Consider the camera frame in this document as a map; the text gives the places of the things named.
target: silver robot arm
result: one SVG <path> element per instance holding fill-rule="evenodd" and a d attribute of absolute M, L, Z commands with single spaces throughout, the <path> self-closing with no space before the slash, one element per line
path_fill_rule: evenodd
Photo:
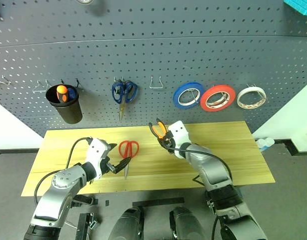
<path fill-rule="evenodd" d="M 192 144 L 184 124 L 177 121 L 168 127 L 167 133 L 178 158 L 185 158 L 199 173 L 209 197 L 209 204 L 221 224 L 224 240 L 266 240 L 267 237 L 247 204 L 233 186 L 230 170 L 209 148 Z"/>
<path fill-rule="evenodd" d="M 57 240 L 63 227 L 73 198 L 87 182 L 98 180 L 103 174 L 112 171 L 118 173 L 130 161 L 123 159 L 117 166 L 109 163 L 109 151 L 116 144 L 94 138 L 90 142 L 84 164 L 58 171 L 51 181 L 51 186 L 41 197 L 24 240 Z"/>

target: blue tape roll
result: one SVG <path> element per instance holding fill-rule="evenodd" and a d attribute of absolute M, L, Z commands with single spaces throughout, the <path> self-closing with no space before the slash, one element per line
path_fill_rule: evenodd
<path fill-rule="evenodd" d="M 192 98 L 192 101 L 190 102 L 180 102 L 180 96 L 188 91 L 189 89 L 192 89 L 194 91 L 198 91 L 198 95 L 195 96 L 195 99 Z M 180 109 L 189 109 L 199 104 L 200 99 L 202 95 L 204 94 L 206 90 L 204 87 L 197 82 L 188 82 L 182 86 L 180 86 L 173 94 L 173 103 L 177 108 Z"/>

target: pegboard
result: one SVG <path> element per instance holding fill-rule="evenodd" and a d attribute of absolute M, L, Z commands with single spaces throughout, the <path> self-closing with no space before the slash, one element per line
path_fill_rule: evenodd
<path fill-rule="evenodd" d="M 0 104 L 44 135 L 50 129 L 246 121 L 253 132 L 307 84 L 307 17 L 282 1 L 0 1 Z M 150 89 L 151 75 L 164 88 Z M 138 84 L 122 122 L 111 96 L 114 77 Z M 37 80 L 75 85 L 81 122 L 65 123 Z M 174 106 L 188 82 L 206 89 L 229 84 L 236 93 L 257 85 L 266 103 L 219 112 Z M 250 94 L 244 102 L 252 102 Z"/>

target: wooden table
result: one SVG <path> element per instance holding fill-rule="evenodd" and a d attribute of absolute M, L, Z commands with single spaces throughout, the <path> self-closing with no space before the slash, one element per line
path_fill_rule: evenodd
<path fill-rule="evenodd" d="M 193 143 L 208 147 L 230 167 L 235 185 L 274 183 L 268 165 L 259 151 L 244 121 L 186 124 Z M 107 173 L 93 184 L 87 184 L 80 194 L 138 190 L 182 189 L 201 187 L 192 181 L 198 173 L 185 159 L 179 159 L 163 149 L 148 126 L 89 129 L 49 130 L 32 165 L 21 196 L 33 196 L 38 181 L 47 173 L 65 168 L 73 143 L 82 137 L 93 137 L 117 143 L 135 140 L 140 144 L 138 155 L 124 171 Z M 84 163 L 88 144 L 79 142 L 69 166 Z M 122 159 L 118 147 L 108 155 L 114 165 Z M 41 196 L 50 186 L 52 176 L 40 186 Z"/>

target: tape roll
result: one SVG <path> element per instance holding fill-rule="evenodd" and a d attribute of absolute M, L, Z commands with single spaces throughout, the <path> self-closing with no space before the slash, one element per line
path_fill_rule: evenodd
<path fill-rule="evenodd" d="M 240 98 L 243 95 L 245 95 L 247 93 L 251 93 L 251 92 L 257 92 L 260 95 L 261 100 L 254 103 L 254 104 L 244 104 L 244 103 L 242 103 L 240 101 Z M 263 105 L 265 103 L 266 99 L 267 99 L 266 93 L 261 87 L 250 86 L 250 87 L 243 89 L 241 92 L 239 92 L 239 94 L 237 96 L 237 104 L 238 104 L 239 107 L 241 107 L 243 109 L 256 109 L 256 108 L 259 108 L 261 105 Z"/>
<path fill-rule="evenodd" d="M 180 86 L 173 94 L 173 103 L 176 107 L 180 109 L 189 109 L 199 104 L 199 101 L 202 97 L 203 92 L 205 91 L 204 87 L 197 82 L 189 82 Z M 181 101 L 181 97 L 189 92 L 192 97 L 188 102 Z"/>
<path fill-rule="evenodd" d="M 208 100 L 215 94 L 221 93 L 222 97 L 215 102 Z M 207 112 L 217 112 L 233 103 L 236 97 L 235 90 L 229 85 L 216 85 L 208 89 L 201 97 L 200 106 Z"/>

